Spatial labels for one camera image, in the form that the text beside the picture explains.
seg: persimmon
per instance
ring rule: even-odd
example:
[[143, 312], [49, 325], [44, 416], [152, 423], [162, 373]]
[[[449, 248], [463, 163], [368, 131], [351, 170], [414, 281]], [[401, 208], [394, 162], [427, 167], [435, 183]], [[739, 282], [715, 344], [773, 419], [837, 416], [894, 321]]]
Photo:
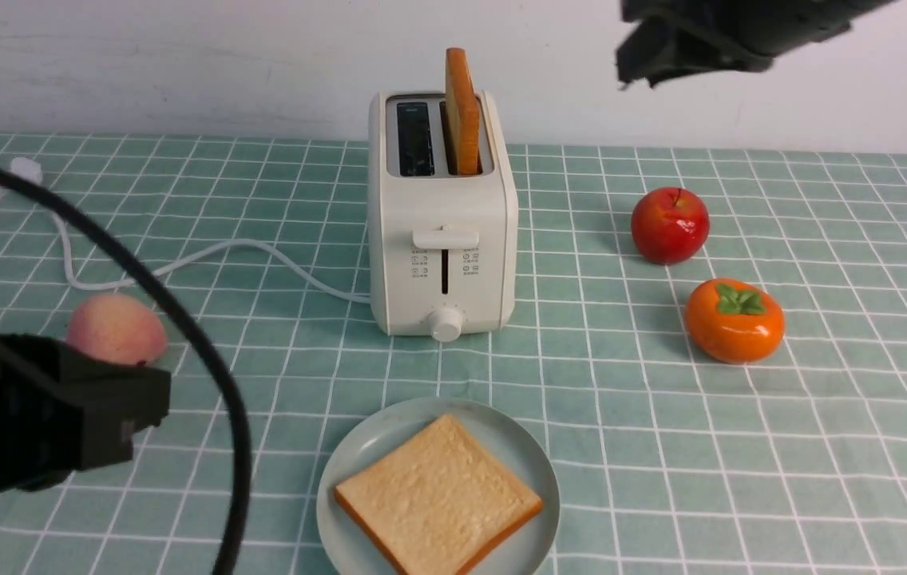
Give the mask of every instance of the persimmon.
[[755, 363], [783, 339], [783, 310], [760, 288], [728, 277], [699, 284], [684, 309], [688, 334], [723, 363]]

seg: toast slice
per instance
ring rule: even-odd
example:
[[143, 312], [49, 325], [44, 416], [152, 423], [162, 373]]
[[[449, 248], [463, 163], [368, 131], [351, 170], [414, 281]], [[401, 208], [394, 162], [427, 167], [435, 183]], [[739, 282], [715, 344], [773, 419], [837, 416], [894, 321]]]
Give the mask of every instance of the toast slice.
[[446, 124], [453, 146], [453, 173], [479, 173], [478, 134], [482, 112], [464, 48], [446, 49]]
[[453, 415], [341, 482], [337, 503], [401, 575], [463, 575], [542, 499]]

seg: plate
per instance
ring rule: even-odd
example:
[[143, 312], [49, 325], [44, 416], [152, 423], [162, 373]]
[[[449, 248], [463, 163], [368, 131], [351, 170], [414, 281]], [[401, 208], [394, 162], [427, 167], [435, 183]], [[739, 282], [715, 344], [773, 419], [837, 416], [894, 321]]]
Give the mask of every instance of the plate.
[[542, 511], [475, 565], [471, 574], [533, 575], [549, 554], [560, 526], [560, 487], [553, 464], [538, 441], [520, 423], [489, 405], [427, 397], [395, 403], [371, 415], [343, 438], [326, 463], [315, 514], [326, 555], [341, 575], [392, 575], [396, 571], [337, 505], [333, 488], [400, 447], [443, 414], [460, 419], [495, 458], [542, 498]]

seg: black cable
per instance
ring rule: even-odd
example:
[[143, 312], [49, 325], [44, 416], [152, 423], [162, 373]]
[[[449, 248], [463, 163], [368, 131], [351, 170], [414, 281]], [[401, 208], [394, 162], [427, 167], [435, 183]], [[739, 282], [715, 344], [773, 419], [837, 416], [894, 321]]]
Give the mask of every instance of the black cable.
[[62, 197], [29, 180], [0, 170], [0, 186], [16, 192], [19, 196], [35, 201], [42, 207], [55, 212], [57, 216], [84, 233], [98, 247], [117, 262], [124, 272], [147, 292], [156, 305], [179, 328], [188, 342], [194, 346], [202, 363], [208, 368], [216, 385], [223, 394], [227, 405], [227, 416], [230, 419], [230, 433], [234, 447], [234, 485], [230, 494], [230, 509], [227, 512], [227, 524], [220, 543], [220, 552], [213, 566], [214, 575], [233, 573], [244, 539], [244, 528], [247, 521], [248, 503], [252, 498], [252, 429], [248, 426], [247, 409], [241, 397], [240, 389], [230, 374], [230, 368], [223, 357], [209, 341], [198, 323], [187, 313], [176, 298], [152, 273], [131, 254], [124, 245], [111, 237], [95, 221], [68, 204]]

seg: white toaster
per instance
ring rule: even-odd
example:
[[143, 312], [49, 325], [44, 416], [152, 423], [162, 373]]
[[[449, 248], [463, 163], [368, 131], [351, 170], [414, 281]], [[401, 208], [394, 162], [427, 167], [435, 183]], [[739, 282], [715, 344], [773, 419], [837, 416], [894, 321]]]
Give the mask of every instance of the white toaster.
[[378, 94], [369, 112], [372, 313], [388, 335], [495, 331], [514, 311], [518, 197], [493, 98], [477, 94], [478, 175], [451, 174], [443, 92]]

